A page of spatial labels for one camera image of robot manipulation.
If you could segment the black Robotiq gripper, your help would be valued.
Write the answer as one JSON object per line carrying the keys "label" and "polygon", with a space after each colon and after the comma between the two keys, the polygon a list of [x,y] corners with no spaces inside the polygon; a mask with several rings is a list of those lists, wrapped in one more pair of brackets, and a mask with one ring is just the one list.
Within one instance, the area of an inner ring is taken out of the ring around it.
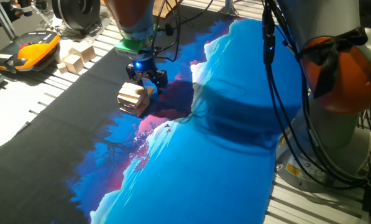
{"label": "black Robotiq gripper", "polygon": [[127,65],[126,72],[129,79],[139,86],[144,85],[143,79],[150,80],[157,87],[158,95],[162,94],[168,83],[167,71],[159,70],[154,58],[133,60]]}

